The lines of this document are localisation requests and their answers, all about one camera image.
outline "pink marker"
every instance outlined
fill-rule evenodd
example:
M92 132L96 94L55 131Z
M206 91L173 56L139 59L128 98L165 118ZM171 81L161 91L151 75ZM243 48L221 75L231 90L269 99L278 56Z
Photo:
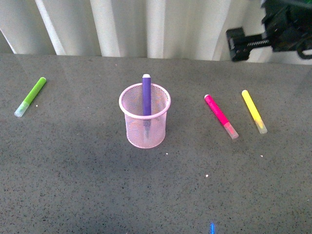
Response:
M218 119L220 120L220 122L222 123L223 127L225 128L225 130L228 132L228 134L231 136L232 139L238 138L238 134L235 131L235 129L233 128L233 126L230 124L230 122L228 121L228 119L225 117L225 115L223 114L223 112L220 110L220 108L218 107L218 105L216 104L215 100L213 99L212 96L210 95L206 95L205 96L205 101L206 103L210 106L210 108L212 109L212 111L214 112L215 116L218 117Z

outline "marker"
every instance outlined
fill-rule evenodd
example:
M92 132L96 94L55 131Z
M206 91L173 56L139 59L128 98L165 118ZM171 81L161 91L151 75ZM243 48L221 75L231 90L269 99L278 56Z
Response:
M213 223L210 224L210 234L215 234L215 225Z
M265 125L264 125L264 123L263 123L263 121L261 119L261 116L260 116L256 106L254 105L254 102L253 102L252 98L250 97L248 91L244 90L242 92L242 96L243 96L243 98L244 98L244 100L245 100L245 102L247 104L247 107L248 107L250 113L253 116L254 122L257 125L259 132L261 134L267 133L268 130L265 127Z
M230 124L228 119L225 117L225 115L222 113L212 96L206 95L205 96L206 103L210 106L212 111L214 112L215 116L220 120L221 124L225 128L225 130L228 132L228 134L231 136L232 139L238 138L238 134L233 128L233 126Z
M21 103L21 105L18 107L18 109L14 112L14 115L16 117L22 117L31 102L34 100L34 98L37 96L41 88L44 86L44 84L47 82L46 78L41 77L38 82L35 84L33 89L29 92L27 97L24 99L24 101Z
M144 74L142 77L143 85L143 115L150 116L152 114L151 108L151 76L149 74ZM144 120L143 125L146 130L146 136L149 136L149 131L151 127L151 120Z

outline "curtain fold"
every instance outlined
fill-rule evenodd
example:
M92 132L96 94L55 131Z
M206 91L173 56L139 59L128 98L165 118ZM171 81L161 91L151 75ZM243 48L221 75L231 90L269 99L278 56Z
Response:
M0 53L230 60L225 32L264 32L261 0L2 0ZM312 64L252 50L248 62Z

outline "purple marker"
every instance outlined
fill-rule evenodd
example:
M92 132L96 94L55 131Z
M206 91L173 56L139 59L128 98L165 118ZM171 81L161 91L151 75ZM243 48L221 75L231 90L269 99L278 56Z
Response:
M150 116L151 110L151 77L149 74L144 74L142 77L143 84L143 115Z
M151 108L151 76L144 74L142 77L143 85L143 115L150 116L152 114ZM143 125L146 131L146 137L149 137L149 131L151 127L151 120L144 120Z

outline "pen holder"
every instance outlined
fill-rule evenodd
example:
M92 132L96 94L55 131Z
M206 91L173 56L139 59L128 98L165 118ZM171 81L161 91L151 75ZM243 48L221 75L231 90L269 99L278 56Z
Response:
M166 135L166 116L170 104L169 93L161 86L151 84L152 114L144 116L142 83L126 88L119 97L119 106L125 114L130 143L142 149L159 145Z

